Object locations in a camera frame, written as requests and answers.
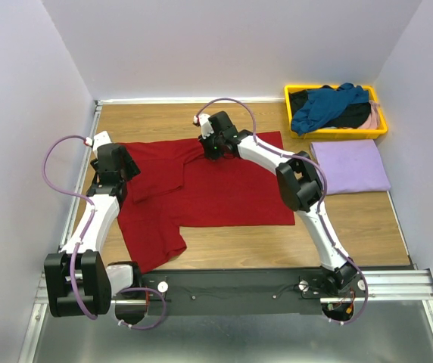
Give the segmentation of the red t shirt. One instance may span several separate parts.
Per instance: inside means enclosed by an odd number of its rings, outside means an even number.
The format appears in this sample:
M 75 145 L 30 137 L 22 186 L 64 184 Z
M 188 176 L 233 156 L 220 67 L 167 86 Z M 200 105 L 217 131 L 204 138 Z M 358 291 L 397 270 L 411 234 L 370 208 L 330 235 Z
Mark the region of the red t shirt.
M 140 173 L 117 221 L 141 273 L 182 254 L 181 227 L 293 225 L 276 177 L 237 157 L 212 161 L 195 139 L 125 145 Z

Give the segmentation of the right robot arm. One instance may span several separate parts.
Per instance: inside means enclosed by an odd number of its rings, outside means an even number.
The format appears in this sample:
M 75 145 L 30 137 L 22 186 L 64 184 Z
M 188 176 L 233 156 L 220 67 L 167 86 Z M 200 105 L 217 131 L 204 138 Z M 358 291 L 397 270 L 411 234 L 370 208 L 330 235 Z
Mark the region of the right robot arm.
M 212 116 L 200 113 L 193 117 L 193 123 L 201 129 L 198 140 L 206 158 L 232 155 L 276 177 L 283 203 L 299 216 L 317 249 L 324 291 L 340 296 L 348 290 L 359 271 L 332 227 L 323 200 L 325 178 L 309 155 L 279 149 L 246 129 L 237 130 L 224 111 Z

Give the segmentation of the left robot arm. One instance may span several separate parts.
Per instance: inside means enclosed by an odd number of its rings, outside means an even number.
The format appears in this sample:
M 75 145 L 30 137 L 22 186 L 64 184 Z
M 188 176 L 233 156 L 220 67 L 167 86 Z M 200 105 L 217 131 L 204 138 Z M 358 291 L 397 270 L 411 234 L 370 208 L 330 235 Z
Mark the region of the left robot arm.
M 122 144 L 108 133 L 84 138 L 92 149 L 95 171 L 87 192 L 81 195 L 86 208 L 76 230 L 57 253 L 44 261 L 48 304 L 52 316 L 85 315 L 95 320 L 111 307 L 113 296 L 127 299 L 141 293 L 142 280 L 134 262 L 115 262 L 105 266 L 101 250 L 127 195 L 127 184 L 140 173 Z

